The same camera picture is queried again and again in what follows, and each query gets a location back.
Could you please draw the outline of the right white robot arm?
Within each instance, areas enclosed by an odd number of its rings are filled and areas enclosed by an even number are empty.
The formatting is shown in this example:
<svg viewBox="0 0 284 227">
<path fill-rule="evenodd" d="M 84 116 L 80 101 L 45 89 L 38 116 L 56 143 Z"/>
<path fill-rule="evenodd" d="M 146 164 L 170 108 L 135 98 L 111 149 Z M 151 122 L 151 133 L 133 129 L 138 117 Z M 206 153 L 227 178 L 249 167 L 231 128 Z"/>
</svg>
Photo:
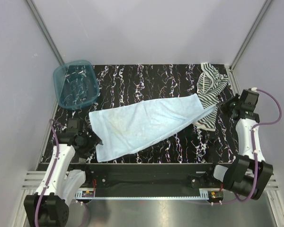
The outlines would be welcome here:
<svg viewBox="0 0 284 227">
<path fill-rule="evenodd" d="M 266 162 L 260 147 L 261 123 L 254 112 L 258 97 L 257 92 L 245 89 L 240 95 L 218 104 L 220 110 L 234 120 L 239 154 L 229 167 L 216 165 L 205 176 L 205 181 L 213 188 L 222 183 L 239 201 L 258 200 L 273 174 L 273 166 Z"/>
</svg>

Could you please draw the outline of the black white striped towel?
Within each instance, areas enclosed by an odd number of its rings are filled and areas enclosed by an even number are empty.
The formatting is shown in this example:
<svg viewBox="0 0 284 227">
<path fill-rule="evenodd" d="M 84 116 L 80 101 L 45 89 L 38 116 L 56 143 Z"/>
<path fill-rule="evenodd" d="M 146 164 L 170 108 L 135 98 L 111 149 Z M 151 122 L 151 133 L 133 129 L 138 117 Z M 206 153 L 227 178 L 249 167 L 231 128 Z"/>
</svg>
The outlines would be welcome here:
<svg viewBox="0 0 284 227">
<path fill-rule="evenodd" d="M 228 76 L 221 74 L 213 65 L 209 63 L 201 64 L 202 73 L 197 82 L 197 95 L 204 109 L 217 105 L 218 96 L 228 84 Z M 194 126 L 206 131 L 216 130 L 217 109 L 210 114 L 194 122 Z"/>
</svg>

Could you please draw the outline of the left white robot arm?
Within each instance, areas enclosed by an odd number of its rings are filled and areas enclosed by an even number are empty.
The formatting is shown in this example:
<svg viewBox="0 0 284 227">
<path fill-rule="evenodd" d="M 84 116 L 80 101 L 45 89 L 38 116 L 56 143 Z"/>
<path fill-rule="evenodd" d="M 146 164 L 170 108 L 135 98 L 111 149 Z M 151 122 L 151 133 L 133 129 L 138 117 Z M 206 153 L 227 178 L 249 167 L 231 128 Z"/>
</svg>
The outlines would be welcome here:
<svg viewBox="0 0 284 227">
<path fill-rule="evenodd" d="M 89 156 L 89 150 L 101 139 L 92 131 L 65 130 L 53 133 L 55 145 L 47 171 L 32 195 L 24 199 L 27 219 L 32 227 L 63 227 L 69 217 L 69 206 L 82 187 L 97 185 L 88 169 L 69 170 L 72 158 L 78 154 Z"/>
</svg>

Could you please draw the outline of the light blue towel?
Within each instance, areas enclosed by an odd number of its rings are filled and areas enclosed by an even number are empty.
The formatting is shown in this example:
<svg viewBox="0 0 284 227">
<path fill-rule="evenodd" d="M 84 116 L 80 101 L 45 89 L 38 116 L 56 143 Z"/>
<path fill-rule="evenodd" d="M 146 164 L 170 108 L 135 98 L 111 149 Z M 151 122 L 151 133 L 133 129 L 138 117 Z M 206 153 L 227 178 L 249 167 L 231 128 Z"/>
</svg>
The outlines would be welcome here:
<svg viewBox="0 0 284 227">
<path fill-rule="evenodd" d="M 160 98 L 89 113 L 90 124 L 102 140 L 98 162 L 135 154 L 203 119 L 217 109 L 203 107 L 197 94 Z"/>
</svg>

